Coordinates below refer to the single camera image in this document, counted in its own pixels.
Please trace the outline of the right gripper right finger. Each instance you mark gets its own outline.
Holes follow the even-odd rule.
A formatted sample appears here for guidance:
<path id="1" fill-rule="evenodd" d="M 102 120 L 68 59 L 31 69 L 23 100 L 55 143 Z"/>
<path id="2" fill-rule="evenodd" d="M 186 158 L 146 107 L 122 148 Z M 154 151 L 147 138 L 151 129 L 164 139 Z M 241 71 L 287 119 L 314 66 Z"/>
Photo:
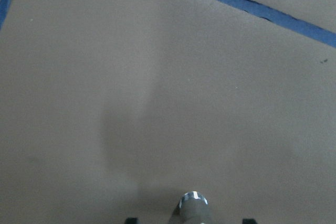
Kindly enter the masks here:
<path id="1" fill-rule="evenodd" d="M 256 224 L 256 220 L 253 218 L 243 219 L 242 224 Z"/>

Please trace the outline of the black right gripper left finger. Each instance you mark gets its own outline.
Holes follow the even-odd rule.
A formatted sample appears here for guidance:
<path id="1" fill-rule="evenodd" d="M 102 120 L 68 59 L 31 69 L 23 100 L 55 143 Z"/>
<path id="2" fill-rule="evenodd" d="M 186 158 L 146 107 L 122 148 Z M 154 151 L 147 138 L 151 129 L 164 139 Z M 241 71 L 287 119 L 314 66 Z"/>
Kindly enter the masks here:
<path id="1" fill-rule="evenodd" d="M 138 224 L 138 218 L 129 217 L 125 220 L 125 224 Z"/>

